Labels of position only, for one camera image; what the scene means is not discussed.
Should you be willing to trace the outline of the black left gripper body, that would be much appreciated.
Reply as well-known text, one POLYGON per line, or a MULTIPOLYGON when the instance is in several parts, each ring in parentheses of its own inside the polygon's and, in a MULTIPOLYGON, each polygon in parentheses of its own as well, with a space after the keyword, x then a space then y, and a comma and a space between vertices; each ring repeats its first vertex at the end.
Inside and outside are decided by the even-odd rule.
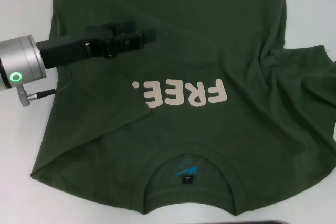
POLYGON ((113 31, 106 27, 89 27, 81 32, 49 39, 36 44, 46 69, 77 61, 105 56, 113 31))

